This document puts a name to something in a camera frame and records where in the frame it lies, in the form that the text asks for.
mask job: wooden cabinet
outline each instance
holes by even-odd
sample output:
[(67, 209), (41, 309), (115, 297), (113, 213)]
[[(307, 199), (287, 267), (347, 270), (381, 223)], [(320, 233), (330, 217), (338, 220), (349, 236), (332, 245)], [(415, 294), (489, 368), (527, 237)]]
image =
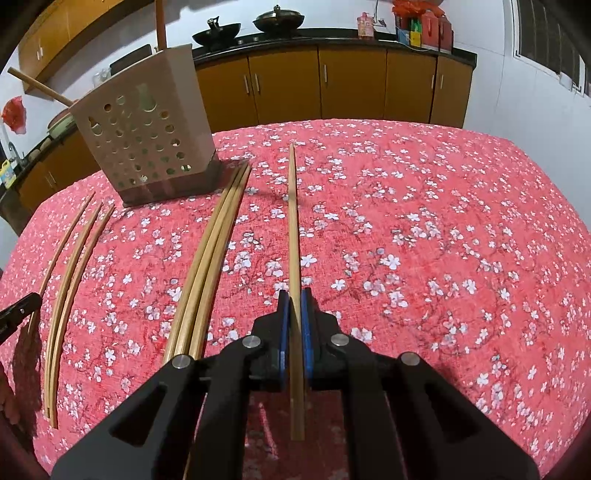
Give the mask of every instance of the wooden cabinet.
[(384, 117), (386, 50), (320, 48), (322, 118)]
[(68, 29), (74, 38), (108, 10), (105, 0), (66, 0)]
[(97, 171), (99, 165), (77, 130), (38, 161), (17, 187), (21, 203), (34, 212), (54, 193)]
[(258, 123), (320, 118), (316, 48), (253, 55), (248, 62)]
[(98, 163), (78, 130), (50, 152), (43, 163), (57, 191), (99, 171)]
[(43, 162), (38, 162), (33, 167), (27, 177), (22, 181), (22, 185), (18, 188), (21, 203), (31, 213), (35, 212), (37, 207), (56, 191), (54, 184), (51, 182), (49, 171)]
[(437, 59), (388, 52), (384, 119), (429, 123)]
[(39, 35), (39, 54), (41, 56), (41, 70), (66, 46), (70, 41), (68, 33), (67, 8), (62, 3), (41, 24)]
[(472, 67), (447, 57), (439, 57), (431, 123), (462, 128), (471, 84)]
[[(41, 54), (39, 52), (38, 31), (27, 35), (26, 39), (18, 45), (19, 70), (31, 77), (37, 77), (41, 73)], [(23, 84), (27, 91), (28, 84)]]
[(197, 79), (212, 132), (258, 124), (246, 57), (199, 69)]

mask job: metal screw head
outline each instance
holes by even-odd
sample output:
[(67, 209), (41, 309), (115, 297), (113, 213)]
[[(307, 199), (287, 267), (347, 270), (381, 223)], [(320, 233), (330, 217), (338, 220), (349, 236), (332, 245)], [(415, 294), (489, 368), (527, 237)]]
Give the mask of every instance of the metal screw head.
[(256, 348), (261, 344), (261, 339), (256, 335), (249, 335), (242, 339), (242, 344), (246, 348)]
[(173, 367), (179, 370), (187, 368), (191, 364), (191, 357), (188, 355), (177, 355), (173, 358)]
[(421, 357), (419, 357), (414, 352), (404, 352), (402, 355), (400, 355), (400, 360), (402, 360), (404, 365), (416, 367), (421, 362)]
[(332, 337), (330, 337), (330, 341), (333, 345), (336, 346), (345, 346), (349, 343), (349, 337), (347, 337), (344, 333), (335, 333)]

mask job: bundle of chopsticks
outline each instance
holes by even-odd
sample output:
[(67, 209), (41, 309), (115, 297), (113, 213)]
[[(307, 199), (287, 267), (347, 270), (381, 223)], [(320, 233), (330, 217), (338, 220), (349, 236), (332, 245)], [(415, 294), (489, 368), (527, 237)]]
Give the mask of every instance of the bundle of chopsticks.
[(223, 190), (207, 223), (177, 305), (164, 352), (164, 363), (181, 353), (191, 355), (194, 359), (203, 355), (217, 281), (250, 172), (248, 163), (234, 168), (228, 186)]
[[(51, 277), (51, 273), (57, 264), (62, 250), (66, 246), (66, 243), (70, 239), (74, 228), (78, 224), (82, 214), (86, 210), (86, 207), (88, 207), (93, 196), (94, 192), (86, 199), (77, 215), (72, 220), (70, 227), (65, 232), (60, 243), (58, 244), (57, 250), (51, 259), (51, 263), (45, 273), (43, 282), (41, 283), (41, 289), (39, 292), (41, 298), (43, 298), (47, 284), (49, 283), (49, 279)], [(72, 305), (74, 304), (74, 298), (78, 291), (78, 286), (82, 280), (82, 275), (84, 274), (86, 265), (88, 264), (90, 257), (92, 256), (92, 251), (94, 250), (94, 247), (96, 246), (101, 234), (105, 230), (105, 227), (111, 218), (111, 214), (115, 209), (114, 205), (109, 208), (91, 236), (90, 233), (99, 216), (102, 206), (103, 203), (100, 202), (99, 206), (94, 209), (90, 219), (86, 222), (81, 233), (76, 239), (72, 254), (66, 266), (66, 272), (61, 278), (60, 288), (53, 305), (53, 310), (51, 312), (49, 334), (47, 336), (43, 392), (45, 404), (44, 412), (47, 418), (49, 418), (50, 425), (54, 428), (57, 428), (57, 383), (60, 372), (60, 358), (63, 350), (63, 341), (66, 334), (67, 322), (70, 317)], [(86, 244), (86, 249), (84, 250), (82, 259), (80, 259), (82, 251), (85, 247), (86, 240), (89, 237), (90, 241), (88, 244)], [(31, 315), (31, 319), (27, 324), (26, 335), (29, 345), (33, 335), (37, 333), (37, 329), (39, 328), (40, 317), (40, 311), (37, 310), (33, 313), (33, 315)]]

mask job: kitchen counter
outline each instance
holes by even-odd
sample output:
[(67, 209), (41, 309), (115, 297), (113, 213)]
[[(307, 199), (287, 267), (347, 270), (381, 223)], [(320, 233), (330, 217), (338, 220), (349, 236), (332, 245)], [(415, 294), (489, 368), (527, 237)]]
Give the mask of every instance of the kitchen counter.
[(476, 68), (477, 55), (467, 50), (454, 48), (452, 54), (434, 51), (424, 48), (407, 47), (396, 40), (396, 35), (376, 32), (374, 40), (360, 40), (357, 30), (352, 28), (300, 28), (297, 34), (288, 38), (273, 37), (259, 33), (237, 37), (234, 44), (220, 50), (211, 50), (208, 47), (193, 49), (193, 61), (195, 66), (213, 63), (217, 60), (240, 54), (248, 54), (253, 51), (276, 50), (277, 48), (296, 48), (301, 46), (334, 45), (334, 46), (376, 46), (381, 48), (394, 48), (408, 50), (409, 52), (433, 57), (443, 56)]

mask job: wooden chopstick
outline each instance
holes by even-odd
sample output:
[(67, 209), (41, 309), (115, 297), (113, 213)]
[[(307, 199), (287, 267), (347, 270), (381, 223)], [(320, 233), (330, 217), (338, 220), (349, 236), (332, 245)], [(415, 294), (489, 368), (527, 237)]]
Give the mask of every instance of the wooden chopstick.
[(54, 340), (54, 348), (52, 354), (52, 361), (51, 361), (51, 372), (50, 372), (50, 385), (49, 385), (49, 422), (53, 428), (57, 428), (57, 380), (60, 373), (60, 358), (61, 353), (63, 350), (63, 341), (64, 336), (66, 334), (66, 326), (67, 322), (70, 318), (70, 312), (72, 310), (72, 305), (74, 305), (74, 298), (76, 293), (78, 292), (78, 286), (80, 285), (80, 280), (82, 280), (82, 275), (88, 265), (88, 262), (92, 256), (92, 251), (95, 249), (97, 242), (107, 223), (111, 219), (111, 215), (113, 214), (113, 210), (115, 210), (115, 205), (112, 205), (111, 208), (107, 211), (103, 219), (100, 221), (99, 226), (96, 228), (96, 231), (90, 237), (90, 241), (86, 245), (86, 249), (84, 251), (84, 255), (78, 264), (76, 265), (76, 272), (74, 272), (74, 276), (70, 283), (70, 288), (68, 289), (68, 294), (66, 297), (66, 302), (64, 304), (63, 310), (61, 311), (61, 316), (59, 320), (59, 324), (57, 326), (56, 338)]
[(13, 67), (8, 68), (8, 73), (14, 75), (17, 79), (22, 80), (23, 82), (27, 82), (32, 87), (35, 87), (37, 90), (42, 91), (47, 96), (50, 96), (54, 100), (57, 100), (60, 103), (63, 103), (65, 106), (72, 106), (74, 102), (72, 102), (69, 98), (60, 95), (55, 90), (50, 89), (47, 85), (43, 85), (41, 82), (38, 82), (32, 77), (29, 77), (26, 73), (19, 72), (17, 69)]
[(203, 251), (203, 257), (197, 268), (195, 281), (191, 286), (191, 292), (189, 294), (189, 299), (187, 301), (187, 308), (184, 312), (183, 321), (181, 323), (180, 331), (178, 333), (177, 344), (174, 348), (175, 355), (180, 355), (181, 353), (189, 352), (191, 337), (193, 335), (193, 327), (195, 325), (195, 315), (197, 313), (197, 308), (201, 301), (203, 283), (205, 282), (205, 277), (207, 276), (207, 272), (209, 270), (209, 264), (212, 261), (213, 251), (219, 240), (218, 237), (220, 236), (223, 221), (229, 215), (230, 204), (232, 203), (234, 193), (236, 192), (236, 189), (239, 188), (240, 180), (247, 167), (247, 164), (242, 165), (240, 167), (240, 171), (234, 178), (232, 186), (230, 187), (230, 192), (228, 193), (228, 196), (226, 197), (226, 200), (222, 205), (220, 214), (217, 217), (217, 221), (213, 225), (212, 234), (207, 242), (207, 245), (205, 246), (205, 250)]
[(163, 364), (168, 363), (174, 356), (174, 351), (177, 346), (178, 333), (181, 329), (181, 323), (183, 321), (185, 310), (187, 309), (187, 302), (189, 300), (191, 288), (195, 281), (195, 276), (197, 275), (197, 269), (201, 264), (201, 260), (203, 259), (203, 254), (205, 252), (207, 242), (209, 242), (209, 238), (211, 237), (213, 232), (213, 227), (217, 222), (217, 218), (220, 215), (220, 212), (222, 211), (223, 204), (226, 201), (228, 194), (230, 193), (230, 189), (239, 170), (240, 168), (238, 167), (233, 169), (229, 183), (226, 186), (226, 188), (223, 189), (222, 195), (217, 201), (217, 205), (213, 210), (213, 213), (209, 221), (207, 222), (207, 226), (205, 227), (205, 231), (203, 232), (203, 236), (201, 237), (199, 246), (197, 247), (197, 251), (195, 252), (195, 255), (193, 257), (193, 263), (191, 263), (191, 267), (189, 268), (187, 277), (185, 278), (185, 282), (183, 284), (183, 292), (181, 293), (181, 298), (178, 301), (177, 311), (174, 313), (173, 327), (170, 330), (170, 333), (168, 335), (168, 341), (166, 342)]
[(166, 21), (164, 19), (164, 0), (155, 0), (156, 11), (156, 38), (158, 40), (158, 51), (166, 48)]
[(230, 203), (228, 214), (220, 218), (223, 222), (222, 230), (220, 231), (215, 250), (213, 251), (213, 257), (207, 271), (207, 278), (203, 280), (203, 292), (201, 301), (199, 302), (199, 309), (197, 310), (197, 317), (195, 318), (193, 335), (191, 337), (191, 346), (189, 348), (189, 355), (195, 360), (201, 358), (203, 355), (204, 340), (207, 333), (207, 326), (209, 325), (209, 316), (212, 311), (213, 297), (222, 270), (223, 260), (226, 256), (226, 250), (228, 249), (228, 241), (230, 240), (236, 221), (236, 214), (240, 208), (242, 194), (244, 193), (250, 173), (251, 166), (248, 165), (242, 173), (238, 188), (234, 190), (231, 198), (228, 196), (227, 202)]
[(306, 402), (304, 393), (304, 357), (301, 341), (301, 280), (300, 280), (300, 231), (297, 214), (296, 148), (290, 145), (290, 169), (288, 177), (288, 223), (290, 255), (290, 297), (294, 315), (290, 322), (290, 400), (291, 440), (305, 439)]
[(78, 237), (76, 241), (76, 245), (74, 246), (74, 250), (68, 260), (68, 264), (66, 266), (66, 272), (64, 273), (63, 278), (61, 279), (60, 289), (57, 294), (57, 298), (55, 303), (53, 304), (53, 311), (51, 312), (51, 323), (49, 327), (49, 334), (47, 336), (47, 346), (45, 349), (45, 371), (44, 371), (44, 384), (43, 384), (43, 394), (45, 400), (45, 413), (47, 418), (50, 418), (50, 409), (49, 409), (49, 392), (50, 392), (50, 371), (51, 371), (51, 363), (53, 358), (53, 349), (56, 340), (56, 333), (57, 333), (57, 323), (61, 316), (61, 310), (64, 306), (64, 302), (66, 301), (66, 294), (68, 292), (68, 288), (70, 287), (70, 281), (72, 280), (72, 275), (74, 273), (74, 267), (78, 263), (78, 259), (80, 258), (80, 253), (82, 252), (82, 248), (84, 247), (84, 243), (90, 234), (90, 230), (92, 226), (95, 224), (96, 217), (98, 217), (100, 209), (103, 203), (101, 202), (100, 205), (96, 208), (93, 212), (92, 217), (82, 230), (82, 233)]
[[(51, 274), (53, 273), (53, 269), (56, 267), (57, 260), (60, 258), (62, 250), (64, 250), (64, 247), (66, 246), (66, 243), (67, 243), (68, 239), (70, 238), (70, 235), (72, 234), (72, 232), (74, 231), (74, 228), (76, 227), (76, 225), (80, 221), (80, 217), (84, 213), (84, 210), (86, 210), (86, 207), (88, 207), (88, 204), (92, 200), (93, 196), (95, 196), (94, 192), (92, 192), (89, 195), (89, 197), (86, 199), (84, 204), (82, 204), (82, 207), (80, 207), (80, 210), (78, 210), (78, 213), (76, 214), (76, 216), (72, 220), (67, 232), (64, 233), (63, 237), (61, 237), (60, 243), (57, 246), (56, 253), (53, 255), (53, 258), (51, 259), (51, 263), (49, 264), (49, 267), (48, 267), (47, 271), (45, 272), (45, 277), (43, 277), (43, 282), (41, 283), (41, 288), (39, 289), (39, 295), (41, 296), (41, 299), (43, 299), (43, 295), (45, 295), (45, 290), (47, 288), (47, 284), (49, 283), (49, 279), (51, 278)], [(27, 342), (31, 342), (31, 338), (32, 338), (33, 333), (39, 328), (39, 321), (40, 320), (41, 320), (41, 310), (34, 311), (33, 314), (31, 315), (31, 319), (29, 320), (29, 323), (27, 324)]]

